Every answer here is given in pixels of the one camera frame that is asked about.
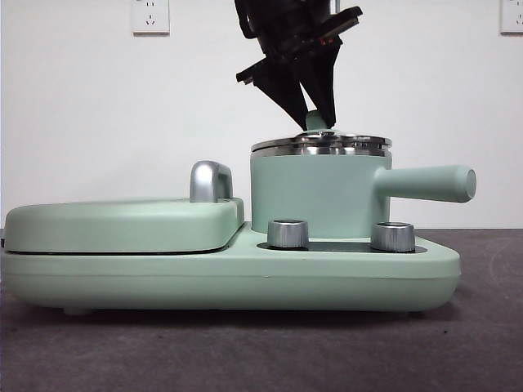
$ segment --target metal lid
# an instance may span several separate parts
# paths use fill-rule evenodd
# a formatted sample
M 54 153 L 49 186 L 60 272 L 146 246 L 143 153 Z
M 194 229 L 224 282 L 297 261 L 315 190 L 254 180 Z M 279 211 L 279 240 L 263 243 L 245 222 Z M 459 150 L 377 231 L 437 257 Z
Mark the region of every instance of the metal lid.
M 339 135 L 333 131 L 305 132 L 286 139 L 263 141 L 252 147 L 253 157 L 279 155 L 390 156 L 390 139 L 377 136 Z

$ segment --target chrome handle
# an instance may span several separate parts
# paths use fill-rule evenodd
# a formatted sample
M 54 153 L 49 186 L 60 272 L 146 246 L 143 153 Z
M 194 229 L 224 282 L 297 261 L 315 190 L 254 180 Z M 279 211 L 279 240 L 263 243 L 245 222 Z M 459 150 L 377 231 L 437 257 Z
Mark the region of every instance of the chrome handle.
M 232 174 L 226 165 L 199 161 L 190 173 L 190 202 L 217 203 L 219 198 L 232 198 Z

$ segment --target silver knob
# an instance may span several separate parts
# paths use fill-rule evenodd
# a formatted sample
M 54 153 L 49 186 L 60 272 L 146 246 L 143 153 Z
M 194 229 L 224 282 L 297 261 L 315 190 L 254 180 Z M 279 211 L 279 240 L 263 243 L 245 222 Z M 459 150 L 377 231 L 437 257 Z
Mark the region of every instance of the silver knob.
M 370 247 L 388 252 L 411 252 L 416 249 L 414 226 L 401 222 L 377 223 L 373 227 Z
M 267 244 L 271 247 L 308 247 L 307 222 L 295 219 L 275 219 L 269 222 Z

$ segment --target gray carpet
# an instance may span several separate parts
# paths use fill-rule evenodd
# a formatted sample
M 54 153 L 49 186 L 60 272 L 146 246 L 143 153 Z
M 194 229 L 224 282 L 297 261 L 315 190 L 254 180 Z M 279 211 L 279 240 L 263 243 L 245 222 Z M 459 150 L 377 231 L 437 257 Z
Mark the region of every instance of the gray carpet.
M 523 230 L 419 230 L 456 249 L 418 314 L 99 311 L 2 293 L 2 391 L 522 391 Z

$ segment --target white power socket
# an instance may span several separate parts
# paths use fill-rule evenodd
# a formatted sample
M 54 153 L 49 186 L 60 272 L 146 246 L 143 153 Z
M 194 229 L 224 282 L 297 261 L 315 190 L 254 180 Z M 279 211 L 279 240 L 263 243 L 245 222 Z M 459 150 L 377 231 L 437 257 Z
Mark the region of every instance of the white power socket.
M 501 0 L 501 34 L 523 34 L 523 0 Z
M 169 34 L 169 0 L 131 0 L 134 34 Z

